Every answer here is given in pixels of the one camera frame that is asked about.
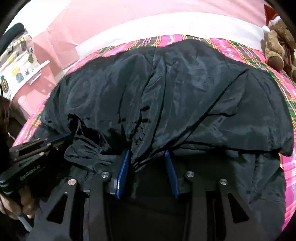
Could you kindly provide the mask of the person's left hand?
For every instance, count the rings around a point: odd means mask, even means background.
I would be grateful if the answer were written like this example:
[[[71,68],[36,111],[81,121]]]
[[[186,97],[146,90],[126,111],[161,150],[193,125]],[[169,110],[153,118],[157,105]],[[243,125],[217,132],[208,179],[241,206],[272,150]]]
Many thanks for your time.
[[[20,191],[21,205],[18,205],[15,201],[1,194],[1,213],[9,216],[10,218],[17,220],[19,214],[24,214],[29,219],[35,217],[35,200],[31,196],[31,193],[27,187]]]

